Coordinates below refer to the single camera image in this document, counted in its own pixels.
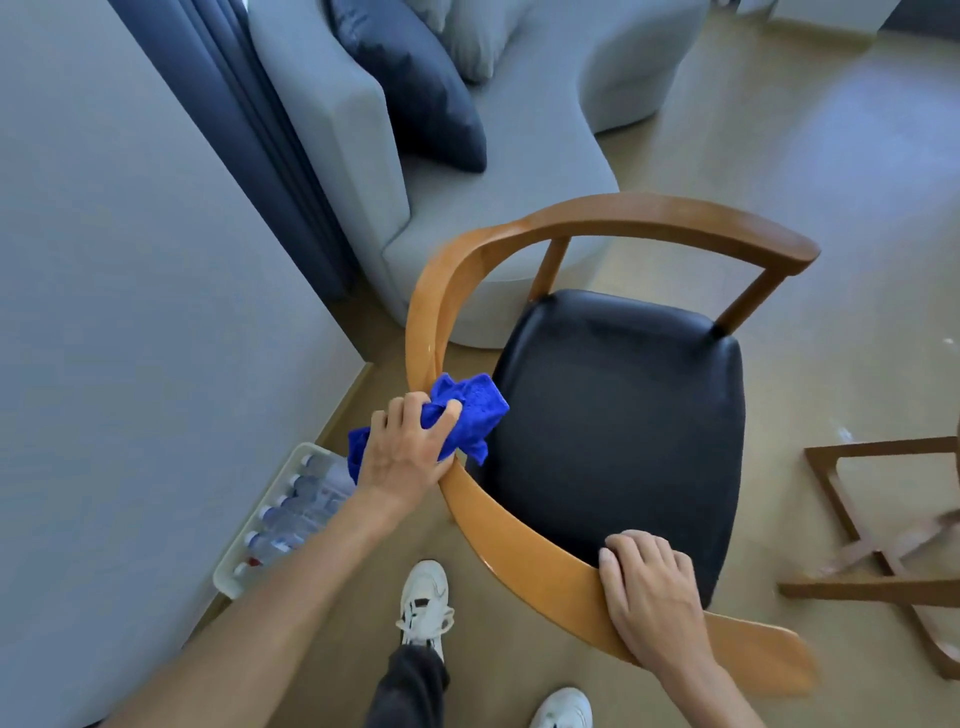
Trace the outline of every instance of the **wooden chair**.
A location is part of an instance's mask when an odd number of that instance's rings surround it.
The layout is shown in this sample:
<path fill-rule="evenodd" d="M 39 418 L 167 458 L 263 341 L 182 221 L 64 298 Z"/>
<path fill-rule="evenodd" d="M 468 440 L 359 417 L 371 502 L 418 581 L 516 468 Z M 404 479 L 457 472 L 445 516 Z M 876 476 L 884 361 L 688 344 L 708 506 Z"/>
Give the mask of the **wooden chair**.
<path fill-rule="evenodd" d="M 918 606 L 960 607 L 960 576 L 911 576 L 903 558 L 960 523 L 960 509 L 914 523 L 887 544 L 871 535 L 857 514 L 837 475 L 837 461 L 844 457 L 922 455 L 954 453 L 960 480 L 960 425 L 956 437 L 926 437 L 878 443 L 851 443 L 804 450 L 810 469 L 817 476 L 833 512 L 851 543 L 812 575 L 796 576 L 778 586 L 784 596 L 798 599 L 883 601 L 897 604 L 907 623 L 920 638 L 937 672 L 948 680 L 960 680 L 960 649 L 937 636 L 929 616 Z M 841 576 L 841 572 L 873 556 L 883 576 Z"/>
<path fill-rule="evenodd" d="M 551 294 L 575 235 L 657 238 L 763 272 L 715 322 L 586 291 Z M 726 556 L 743 448 L 742 370 L 730 334 L 820 251 L 746 212 L 640 193 L 570 200 L 464 233 L 430 260 L 410 302 L 411 389 L 428 391 L 444 370 L 454 321 L 477 284 L 542 240 L 551 242 L 530 303 L 493 375 L 511 412 L 488 438 L 483 468 L 474 464 L 471 476 L 458 463 L 441 488 L 500 581 L 563 629 L 632 661 L 607 615 L 597 551 L 610 533 L 658 533 L 690 555 L 709 601 Z M 817 681 L 813 657 L 793 632 L 711 613 L 708 630 L 717 660 L 746 692 L 800 694 Z"/>

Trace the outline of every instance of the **throw pillow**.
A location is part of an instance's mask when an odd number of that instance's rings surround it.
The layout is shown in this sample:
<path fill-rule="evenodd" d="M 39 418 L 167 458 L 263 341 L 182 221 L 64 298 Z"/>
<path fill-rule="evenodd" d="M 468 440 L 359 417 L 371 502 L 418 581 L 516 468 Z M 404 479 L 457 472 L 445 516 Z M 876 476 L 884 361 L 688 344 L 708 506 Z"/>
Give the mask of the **throw pillow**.
<path fill-rule="evenodd" d="M 334 35 L 380 83 L 392 118 L 424 153 L 466 172 L 487 168 L 487 138 L 467 86 L 403 0 L 330 0 Z"/>
<path fill-rule="evenodd" d="M 440 40 L 460 75 L 476 84 L 489 81 L 531 5 L 533 0 L 453 0 Z"/>
<path fill-rule="evenodd" d="M 406 0 L 413 12 L 426 23 L 426 27 L 437 35 L 444 31 L 451 2 L 453 0 Z"/>

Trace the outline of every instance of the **black pants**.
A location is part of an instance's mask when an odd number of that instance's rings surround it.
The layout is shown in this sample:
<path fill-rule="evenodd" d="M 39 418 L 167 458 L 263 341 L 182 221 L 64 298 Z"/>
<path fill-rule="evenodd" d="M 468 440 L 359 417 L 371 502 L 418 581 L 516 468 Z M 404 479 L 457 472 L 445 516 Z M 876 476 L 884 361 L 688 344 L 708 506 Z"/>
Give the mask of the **black pants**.
<path fill-rule="evenodd" d="M 366 728 L 441 728 L 444 691 L 450 683 L 444 661 L 429 647 L 404 644 L 390 656 L 376 686 Z"/>

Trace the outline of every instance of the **wooden chair legs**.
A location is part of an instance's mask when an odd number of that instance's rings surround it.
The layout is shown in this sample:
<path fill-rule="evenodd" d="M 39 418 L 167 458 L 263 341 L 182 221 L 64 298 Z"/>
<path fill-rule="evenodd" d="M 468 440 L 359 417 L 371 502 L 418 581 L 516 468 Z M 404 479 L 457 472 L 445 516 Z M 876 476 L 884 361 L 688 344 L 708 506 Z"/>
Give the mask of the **wooden chair legs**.
<path fill-rule="evenodd" d="M 929 616 L 917 607 L 960 607 L 960 577 L 911 576 L 902 559 L 960 523 L 960 509 L 915 523 L 889 544 L 881 544 L 854 509 L 837 475 L 836 465 L 844 457 L 955 453 L 957 445 L 956 437 L 931 437 L 807 448 L 806 461 L 852 542 L 816 573 L 778 584 L 780 593 L 791 598 L 884 601 L 899 605 L 930 662 L 940 675 L 950 680 L 960 680 L 960 649 L 939 639 Z M 871 555 L 885 576 L 838 575 Z"/>

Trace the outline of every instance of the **wooden chair frame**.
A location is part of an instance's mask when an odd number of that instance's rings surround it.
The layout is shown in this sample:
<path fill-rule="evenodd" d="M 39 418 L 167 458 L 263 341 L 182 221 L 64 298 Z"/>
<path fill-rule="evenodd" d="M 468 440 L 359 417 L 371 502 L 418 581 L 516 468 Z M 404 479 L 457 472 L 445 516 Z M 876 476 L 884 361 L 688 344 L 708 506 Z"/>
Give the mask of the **wooden chair frame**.
<path fill-rule="evenodd" d="M 427 264 L 410 302 L 406 329 L 407 380 L 429 391 L 444 370 L 450 332 L 464 301 L 507 257 L 551 240 L 530 290 L 530 301 L 549 293 L 570 238 L 611 235 L 657 238 L 744 260 L 763 272 L 716 320 L 731 333 L 788 276 L 820 253 L 815 243 L 747 212 L 674 197 L 621 192 L 547 207 L 528 217 L 466 232 Z M 441 481 L 446 503 L 488 568 L 523 601 L 581 640 L 635 662 L 607 614 L 597 570 L 523 524 L 456 463 Z M 816 663 L 793 632 L 708 614 L 717 660 L 746 692 L 809 692 Z"/>
<path fill-rule="evenodd" d="M 937 672 L 960 680 L 960 649 L 937 636 L 929 616 L 918 606 L 960 607 L 960 575 L 911 576 L 902 559 L 960 523 L 960 509 L 914 523 L 890 543 L 882 544 L 870 533 L 837 474 L 837 461 L 845 457 L 955 453 L 960 479 L 960 430 L 956 437 L 927 437 L 850 443 L 804 450 L 810 469 L 837 515 L 851 543 L 828 564 L 811 575 L 798 575 L 778 584 L 784 596 L 799 599 L 882 601 L 900 606 L 907 624 L 916 633 Z M 839 576 L 874 556 L 884 576 Z"/>

